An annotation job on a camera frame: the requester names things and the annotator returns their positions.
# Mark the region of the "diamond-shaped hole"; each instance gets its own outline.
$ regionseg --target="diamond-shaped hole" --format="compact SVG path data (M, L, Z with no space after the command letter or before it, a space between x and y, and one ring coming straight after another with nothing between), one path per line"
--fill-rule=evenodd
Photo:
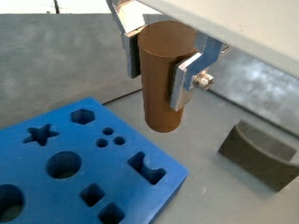
M93 111L84 108L73 111L69 117L73 123L78 123L82 125L93 122L96 119Z
M0 185L0 222L11 221L23 209L23 195L13 185Z
M104 224L117 224L124 218L125 214L114 203L109 203L97 215Z
M104 198L105 194L98 188L97 184L90 184L78 195L89 207L93 207Z

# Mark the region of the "square hole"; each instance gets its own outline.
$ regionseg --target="square hole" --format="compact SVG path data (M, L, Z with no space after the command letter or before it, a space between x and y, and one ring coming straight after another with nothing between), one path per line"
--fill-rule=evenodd
M124 218L125 214L114 203L109 203L97 215L104 224L117 224Z
M104 198L105 194L96 184L90 184L81 192L80 197L89 207L93 207Z

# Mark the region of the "metal bracket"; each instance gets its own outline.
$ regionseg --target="metal bracket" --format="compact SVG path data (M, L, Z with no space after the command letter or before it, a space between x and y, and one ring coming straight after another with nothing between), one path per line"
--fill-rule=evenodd
M134 0L106 0L106 5L121 32L120 37L126 57L126 73L133 79L140 75L137 34L145 27L144 16L137 9L140 3Z
M192 90L196 87L206 90L210 87L212 76L206 74L209 66L218 57L229 51L229 47L214 38L197 34L197 48L194 53L174 67L170 107L178 111L192 98Z
M137 34L145 28L142 13L137 9L141 4L134 0L106 0L106 5L121 31L126 73L130 78L134 78L140 75ZM194 53L174 68L170 107L176 111L192 98L193 88L209 88L212 77L206 74L208 67L229 50L226 45L201 33L197 35L196 46L200 52Z

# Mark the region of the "white panel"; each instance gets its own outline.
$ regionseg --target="white panel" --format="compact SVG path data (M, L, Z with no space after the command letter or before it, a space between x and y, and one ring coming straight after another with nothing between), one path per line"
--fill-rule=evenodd
M109 13L108 4L105 0L57 0L59 6L59 13ZM141 13L158 13L156 10L141 7Z
M0 14L55 13L53 0L0 0Z
M299 78L297 0L138 0Z

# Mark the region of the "l-shaped hole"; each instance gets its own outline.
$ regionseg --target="l-shaped hole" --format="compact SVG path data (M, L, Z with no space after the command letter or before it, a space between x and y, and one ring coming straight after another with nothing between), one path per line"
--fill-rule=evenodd
M144 164L145 154L138 151L129 159L128 164L132 168L140 173L144 179L152 184L156 185L161 180L165 174L165 170L162 168L152 170Z

